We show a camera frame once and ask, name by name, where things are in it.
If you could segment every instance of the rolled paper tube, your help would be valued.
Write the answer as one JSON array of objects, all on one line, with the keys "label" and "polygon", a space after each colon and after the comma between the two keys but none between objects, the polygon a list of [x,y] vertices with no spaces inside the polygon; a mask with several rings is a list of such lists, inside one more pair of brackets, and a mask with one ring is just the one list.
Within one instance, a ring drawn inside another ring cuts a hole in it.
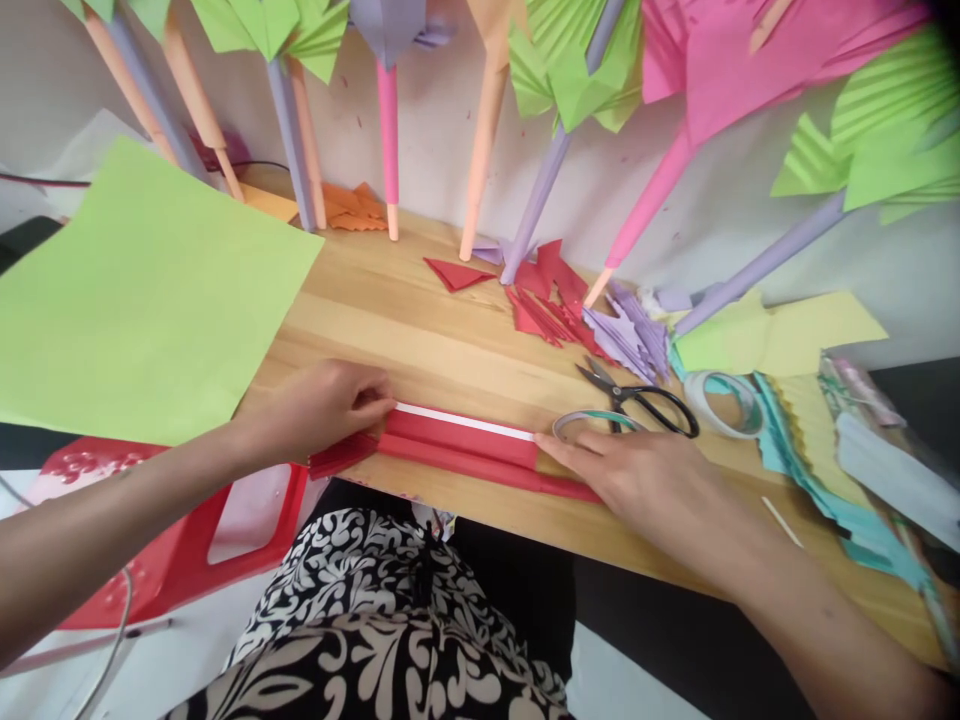
[{"label": "rolled paper tube", "polygon": [[[603,13],[600,20],[597,21],[597,27],[594,28],[593,37],[590,38],[590,44],[587,46],[587,74],[593,75],[603,62],[603,56],[607,52],[607,46],[610,44],[610,38],[613,37],[613,31],[617,27],[617,21],[620,19],[620,13],[623,11],[625,0],[607,0],[603,6]],[[543,214],[543,208],[547,204],[547,198],[550,196],[550,190],[553,183],[556,182],[557,175],[560,174],[560,166],[563,164],[563,158],[567,154],[567,148],[570,147],[570,138],[563,127],[563,122],[557,123],[557,134],[554,135],[550,143],[550,149],[547,156],[543,159],[540,166],[540,172],[537,173],[537,180],[533,184],[533,190],[530,192],[530,199],[527,201],[527,207],[523,211],[523,218],[520,220],[520,227],[517,228],[517,234],[513,243],[504,258],[503,273],[500,275],[500,282],[504,285],[511,285],[517,274],[517,269],[524,258],[533,250],[530,247],[533,239],[533,232],[537,229],[537,223]]]},{"label": "rolled paper tube", "polygon": [[183,40],[177,14],[173,8],[170,8],[167,13],[167,22],[163,28],[163,53],[167,58],[167,65],[170,66],[174,82],[177,83],[177,89],[180,90],[180,96],[187,106],[187,112],[190,113],[190,119],[193,120],[200,134],[200,140],[216,153],[230,194],[236,200],[243,202],[243,188],[240,187],[240,181],[237,180],[237,174],[227,156],[227,141],[223,137],[223,131],[220,130],[220,124],[217,122],[217,116],[213,112],[207,93],[203,90],[200,75],[187,50],[187,44]]},{"label": "rolled paper tube", "polygon": [[843,211],[846,190],[830,197],[817,210],[794,225],[782,238],[764,250],[740,272],[714,288],[675,326],[677,336],[686,335],[709,320],[787,260],[823,235],[849,213]]},{"label": "rolled paper tube", "polygon": [[693,159],[695,150],[696,148],[690,142],[687,123],[684,121],[680,125],[680,130],[677,137],[674,138],[673,144],[670,145],[667,154],[663,156],[653,173],[653,177],[650,178],[636,205],[633,206],[627,216],[626,222],[623,223],[620,232],[617,233],[617,239],[613,241],[613,247],[610,248],[610,254],[607,255],[603,272],[600,273],[600,277],[597,278],[590,289],[590,294],[587,295],[584,305],[593,307],[593,303],[600,297],[604,287],[613,275],[613,271],[620,267],[620,263],[630,253],[633,246],[637,244],[640,235],[650,225],[650,221],[660,211],[663,203],[666,202],[673,188],[680,181],[684,170],[687,169]]},{"label": "rolled paper tube", "polygon": [[380,142],[383,145],[383,184],[387,200],[387,227],[391,240],[400,239],[397,206],[400,203],[400,157],[397,133],[397,66],[387,70],[377,61],[380,95]]},{"label": "rolled paper tube", "polygon": [[181,169],[193,175],[198,180],[211,184],[210,175],[197,154],[197,149],[193,146],[190,136],[180,124],[179,120],[170,111],[170,104],[164,97],[160,83],[154,77],[150,66],[147,64],[140,44],[134,37],[130,23],[127,22],[123,9],[117,7],[113,13],[113,18],[105,23],[107,32],[113,38],[117,46],[120,57],[130,70],[137,87],[143,93],[144,100],[153,111],[159,124],[160,131],[166,136],[167,141],[173,148],[177,156],[177,165]]},{"label": "rolled paper tube", "polygon": [[295,57],[287,58],[290,68],[290,82],[293,85],[293,101],[297,106],[297,122],[303,136],[303,155],[307,164],[307,179],[310,181],[310,198],[313,201],[314,217],[317,227],[327,228],[327,209],[323,205],[323,178],[320,176],[320,152],[317,150],[317,137],[313,133],[313,115],[310,112],[310,98],[307,96],[307,79],[303,72],[303,63]]},{"label": "rolled paper tube", "polygon": [[483,68],[483,85],[480,88],[480,106],[477,108],[477,132],[473,138],[473,157],[470,159],[470,177],[467,182],[467,216],[463,221],[463,236],[460,239],[460,259],[467,262],[473,253],[480,220],[480,204],[486,189],[490,171],[490,156],[500,121],[503,91],[507,86],[509,66],[500,67],[496,57],[487,56]]},{"label": "rolled paper tube", "polygon": [[267,63],[267,78],[273,93],[273,104],[280,121],[280,138],[290,165],[290,178],[293,180],[293,194],[300,208],[300,224],[307,232],[317,229],[313,214],[313,201],[307,183],[307,171],[303,160],[303,137],[296,122],[297,110],[293,101],[293,87],[283,57],[276,57]]},{"label": "rolled paper tube", "polygon": [[124,98],[126,98],[127,104],[130,105],[133,114],[137,116],[137,121],[143,126],[144,132],[147,133],[157,146],[157,149],[160,151],[160,154],[163,155],[164,159],[171,165],[180,167],[180,161],[177,158],[177,154],[173,151],[173,146],[170,144],[166,135],[160,130],[160,123],[157,121],[153,110],[150,109],[146,99],[143,97],[143,93],[140,92],[140,88],[137,87],[137,83],[133,79],[129,68],[127,68],[126,63],[124,63],[123,58],[120,56],[120,51],[117,49],[116,43],[113,42],[113,38],[111,38],[110,33],[107,32],[107,26],[104,25],[100,16],[90,8],[85,7],[85,12],[86,20],[84,24],[86,25],[87,32],[90,34],[93,44],[96,45],[100,57],[103,58],[104,63],[106,63],[107,68],[110,70],[110,74],[113,75],[114,81],[116,81],[120,87],[120,92],[122,92]]}]

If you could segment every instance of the white paper strip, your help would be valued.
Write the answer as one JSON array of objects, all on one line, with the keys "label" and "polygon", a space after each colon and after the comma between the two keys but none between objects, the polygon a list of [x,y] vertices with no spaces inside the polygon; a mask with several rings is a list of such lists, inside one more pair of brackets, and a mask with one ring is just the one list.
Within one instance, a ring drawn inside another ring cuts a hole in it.
[{"label": "white paper strip", "polygon": [[504,427],[503,425],[494,425],[493,423],[484,422],[483,420],[465,418],[462,415],[451,415],[450,413],[440,412],[439,410],[407,405],[406,403],[397,403],[396,409],[399,412],[410,413],[411,415],[419,415],[420,417],[427,417],[432,420],[442,420],[443,422],[453,423],[454,425],[463,425],[464,427],[472,427],[476,430],[484,430],[486,432],[496,433],[497,435],[506,435],[507,437],[517,438],[518,440],[533,442],[533,433]]}]

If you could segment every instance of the right hand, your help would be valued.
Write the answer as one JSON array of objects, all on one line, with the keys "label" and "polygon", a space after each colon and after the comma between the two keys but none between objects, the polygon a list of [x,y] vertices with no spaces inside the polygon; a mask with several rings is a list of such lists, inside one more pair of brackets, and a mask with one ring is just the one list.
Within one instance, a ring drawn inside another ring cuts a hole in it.
[{"label": "right hand", "polygon": [[546,435],[536,442],[630,528],[728,594],[742,593],[793,554],[786,537],[746,507],[682,435],[585,430],[576,445]]}]

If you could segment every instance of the wooden tabletop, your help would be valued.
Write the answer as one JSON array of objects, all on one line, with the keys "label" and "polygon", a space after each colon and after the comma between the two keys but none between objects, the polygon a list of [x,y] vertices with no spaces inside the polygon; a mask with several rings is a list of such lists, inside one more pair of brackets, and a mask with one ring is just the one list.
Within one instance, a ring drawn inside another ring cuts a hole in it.
[{"label": "wooden tabletop", "polygon": [[[292,196],[285,180],[258,175],[264,189]],[[256,405],[290,373],[322,358],[378,365],[390,372],[397,397],[452,413],[530,430],[606,398],[574,363],[582,347],[554,348],[513,328],[503,288],[488,281],[451,295],[423,262],[456,261],[459,230],[401,212],[400,241],[384,232],[328,230],[323,251],[287,313],[244,398]],[[471,265],[495,268],[474,260]],[[613,377],[636,380],[623,370]],[[681,394],[676,381],[670,388]],[[659,429],[638,410],[635,417]],[[771,523],[760,497],[770,498],[837,584],[920,660],[945,667],[919,595],[902,580],[851,562],[835,526],[788,478],[763,468],[756,442],[708,429],[703,453],[754,510]],[[717,591],[627,530],[605,507],[540,495],[376,455],[346,475],[354,481],[454,512],[518,535],[711,595]]]}]

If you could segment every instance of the pink paper stem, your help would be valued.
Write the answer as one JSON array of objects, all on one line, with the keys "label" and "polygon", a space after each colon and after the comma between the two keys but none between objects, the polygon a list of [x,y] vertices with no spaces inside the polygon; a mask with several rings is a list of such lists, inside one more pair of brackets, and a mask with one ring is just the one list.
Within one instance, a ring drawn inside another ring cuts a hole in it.
[{"label": "pink paper stem", "polygon": [[673,188],[680,181],[683,171],[686,170],[687,165],[693,159],[695,151],[696,148],[690,141],[687,122],[684,120],[673,144],[667,154],[663,156],[653,173],[653,177],[650,178],[650,182],[647,183],[637,200],[637,204],[633,206],[626,222],[623,223],[620,232],[617,233],[617,239],[613,241],[613,247],[610,248],[607,261],[604,263],[604,271],[597,278],[584,302],[587,307],[591,307],[600,296],[607,281],[613,275],[613,271],[620,267],[620,263],[630,254],[643,231],[647,229],[650,221],[660,211],[663,203],[666,202]]},{"label": "pink paper stem", "polygon": [[390,225],[390,239],[396,240],[399,237],[396,208],[400,203],[396,65],[387,71],[377,61],[377,90],[380,94],[380,142],[383,145],[383,184],[387,201],[387,221]]}]

